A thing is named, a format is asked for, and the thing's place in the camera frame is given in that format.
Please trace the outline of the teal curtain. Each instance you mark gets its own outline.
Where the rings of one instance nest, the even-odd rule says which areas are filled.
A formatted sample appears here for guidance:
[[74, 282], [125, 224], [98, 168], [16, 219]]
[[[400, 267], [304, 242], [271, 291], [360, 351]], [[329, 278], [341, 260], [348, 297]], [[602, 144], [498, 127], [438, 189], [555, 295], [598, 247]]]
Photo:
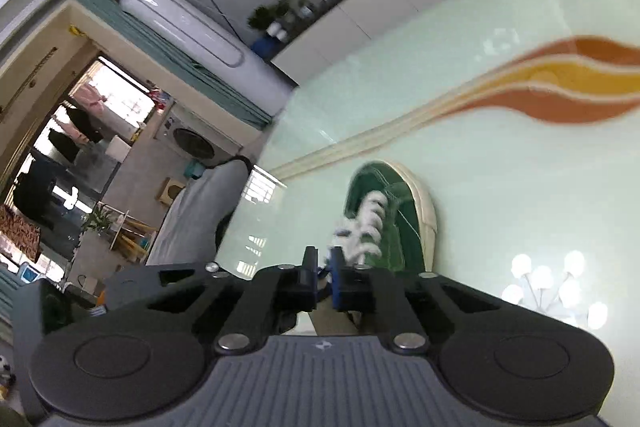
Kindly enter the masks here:
[[244, 124], [262, 130], [272, 117], [246, 96], [229, 87], [202, 64], [179, 50], [156, 31], [122, 10], [115, 0], [76, 0], [107, 26], [117, 31], [134, 46], [148, 54], [184, 81], [191, 88], [205, 95]]

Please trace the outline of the white standing air conditioner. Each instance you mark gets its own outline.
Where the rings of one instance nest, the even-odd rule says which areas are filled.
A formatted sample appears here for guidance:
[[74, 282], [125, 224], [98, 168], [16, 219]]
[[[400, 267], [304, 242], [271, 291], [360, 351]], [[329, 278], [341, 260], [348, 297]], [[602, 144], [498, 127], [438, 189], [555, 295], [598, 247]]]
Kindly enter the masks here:
[[119, 4], [268, 115], [278, 115], [290, 98], [291, 83], [190, 2], [119, 0]]

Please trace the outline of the green canvas sneaker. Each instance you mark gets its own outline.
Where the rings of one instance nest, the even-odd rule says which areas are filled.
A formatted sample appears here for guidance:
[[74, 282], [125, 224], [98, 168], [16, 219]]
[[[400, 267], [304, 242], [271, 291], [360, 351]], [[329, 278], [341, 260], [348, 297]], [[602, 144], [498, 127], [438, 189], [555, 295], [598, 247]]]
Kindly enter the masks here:
[[382, 258], [372, 265], [346, 265], [341, 249], [329, 245], [311, 323], [320, 336], [377, 335], [397, 350], [424, 350], [428, 336], [407, 297], [407, 285], [433, 268], [435, 208], [427, 189], [408, 168], [374, 160], [352, 175], [342, 221], [355, 217], [360, 202], [372, 191], [388, 199]]

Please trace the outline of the washing machine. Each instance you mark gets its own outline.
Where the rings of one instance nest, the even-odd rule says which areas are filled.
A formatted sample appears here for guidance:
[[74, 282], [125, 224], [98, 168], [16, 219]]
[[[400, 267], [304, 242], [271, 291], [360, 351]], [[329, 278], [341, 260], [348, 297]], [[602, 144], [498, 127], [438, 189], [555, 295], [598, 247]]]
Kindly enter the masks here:
[[205, 167], [215, 167], [241, 148], [228, 135], [178, 103], [165, 113], [155, 139], [181, 157], [197, 160]]

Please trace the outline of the white shoelace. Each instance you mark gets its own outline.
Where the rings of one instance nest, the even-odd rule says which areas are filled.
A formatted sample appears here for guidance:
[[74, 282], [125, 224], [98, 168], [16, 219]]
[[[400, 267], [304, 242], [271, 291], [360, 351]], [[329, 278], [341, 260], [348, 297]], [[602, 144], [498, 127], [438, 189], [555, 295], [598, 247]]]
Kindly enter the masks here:
[[382, 232], [387, 197], [380, 191], [369, 192], [353, 218], [344, 218], [334, 231], [331, 248], [340, 248], [346, 265], [372, 265], [382, 258]]

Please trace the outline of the potted plant in white pot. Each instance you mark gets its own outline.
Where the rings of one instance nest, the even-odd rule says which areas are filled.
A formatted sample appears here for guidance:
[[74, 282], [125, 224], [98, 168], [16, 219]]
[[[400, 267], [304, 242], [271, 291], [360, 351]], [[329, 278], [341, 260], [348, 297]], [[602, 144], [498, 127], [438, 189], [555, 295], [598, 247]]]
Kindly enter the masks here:
[[287, 42], [296, 17], [287, 1], [259, 5], [247, 19], [247, 25], [268, 37]]

